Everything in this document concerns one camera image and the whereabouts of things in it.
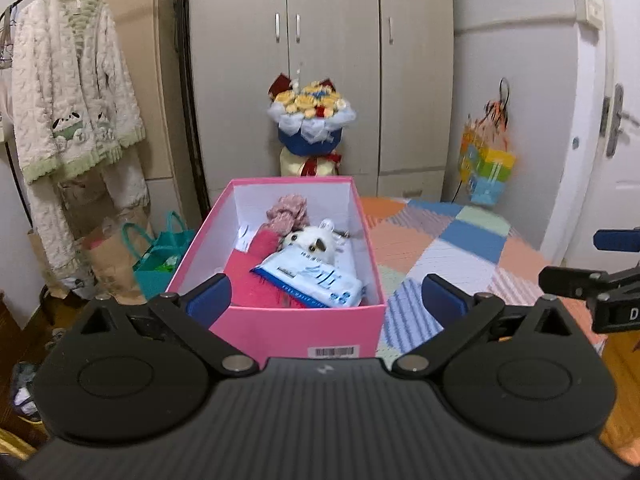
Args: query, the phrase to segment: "wardrobe door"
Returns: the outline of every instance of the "wardrobe door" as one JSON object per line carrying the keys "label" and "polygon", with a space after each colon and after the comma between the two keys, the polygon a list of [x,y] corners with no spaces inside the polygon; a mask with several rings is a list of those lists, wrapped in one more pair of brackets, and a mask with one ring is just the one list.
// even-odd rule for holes
{"label": "wardrobe door", "polygon": [[287,0],[190,0],[198,134],[210,197],[244,176],[280,174],[269,87],[289,73]]}
{"label": "wardrobe door", "polygon": [[358,119],[342,134],[341,174],[357,175],[361,194],[375,195],[380,135],[378,0],[287,0],[291,75],[301,83],[331,78]]}
{"label": "wardrobe door", "polygon": [[380,0],[380,175],[441,171],[453,85],[452,0]]}

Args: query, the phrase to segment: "panda embroidery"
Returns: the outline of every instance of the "panda embroidery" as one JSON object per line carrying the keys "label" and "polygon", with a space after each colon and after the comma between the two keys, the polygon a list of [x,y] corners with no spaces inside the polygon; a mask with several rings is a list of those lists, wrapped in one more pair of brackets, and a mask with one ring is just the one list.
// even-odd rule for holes
{"label": "panda embroidery", "polygon": [[113,140],[113,129],[111,127],[111,123],[109,122],[109,118],[107,114],[100,112],[98,114],[98,132],[102,137],[102,140]]}
{"label": "panda embroidery", "polygon": [[104,126],[105,128],[111,126],[107,114],[103,114],[102,112],[98,114],[98,126]]}
{"label": "panda embroidery", "polygon": [[67,117],[53,121],[52,131],[55,138],[63,137],[72,140],[76,131],[82,129],[82,119],[78,112],[71,112]]}

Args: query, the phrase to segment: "blue gripper pad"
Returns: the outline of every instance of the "blue gripper pad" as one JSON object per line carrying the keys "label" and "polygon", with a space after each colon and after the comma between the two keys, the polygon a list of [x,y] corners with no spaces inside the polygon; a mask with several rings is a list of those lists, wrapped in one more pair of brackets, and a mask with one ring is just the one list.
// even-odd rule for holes
{"label": "blue gripper pad", "polygon": [[468,312],[465,298],[456,296],[429,276],[426,276],[422,282],[422,304],[443,328],[465,316]]}
{"label": "blue gripper pad", "polygon": [[599,251],[640,253],[640,230],[602,229],[593,235],[593,245]]}
{"label": "blue gripper pad", "polygon": [[231,304],[231,280],[226,274],[216,274],[180,298],[188,316],[209,328]]}

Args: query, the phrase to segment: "white door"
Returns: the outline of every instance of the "white door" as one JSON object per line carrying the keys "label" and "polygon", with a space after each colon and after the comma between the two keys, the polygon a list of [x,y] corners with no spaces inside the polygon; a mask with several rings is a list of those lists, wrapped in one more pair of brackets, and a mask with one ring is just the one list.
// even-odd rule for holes
{"label": "white door", "polygon": [[453,2],[380,0],[380,7],[380,174],[444,174],[453,86]]}
{"label": "white door", "polygon": [[[640,118],[640,0],[605,0],[605,4],[607,60],[613,70],[607,79],[623,86],[623,111]],[[607,95],[613,97],[614,89],[608,88]],[[600,229],[640,226],[640,129],[622,120],[611,155],[614,107],[610,108],[607,137],[600,140],[587,198],[565,256],[569,267],[615,272],[640,260],[637,253],[598,251],[593,246],[593,235]]]}
{"label": "white door", "polygon": [[292,77],[331,78],[358,119],[342,135],[341,173],[356,176],[362,195],[375,195],[380,136],[380,13],[378,0],[287,0]]}
{"label": "white door", "polygon": [[280,174],[268,90],[289,73],[287,0],[190,0],[198,134],[212,200],[229,180]]}

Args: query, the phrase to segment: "red bow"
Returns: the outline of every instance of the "red bow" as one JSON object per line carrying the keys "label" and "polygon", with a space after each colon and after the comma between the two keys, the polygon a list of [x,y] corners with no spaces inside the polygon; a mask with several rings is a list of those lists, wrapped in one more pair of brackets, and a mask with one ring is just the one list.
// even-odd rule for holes
{"label": "red bow", "polygon": [[337,153],[329,153],[329,155],[321,155],[321,156],[312,156],[308,158],[305,162],[305,165],[302,167],[302,173],[300,176],[316,176],[316,172],[318,170],[318,159],[325,158],[326,160],[330,160],[335,164],[335,170],[338,171],[338,167],[340,166],[340,161],[342,160],[342,156]]}

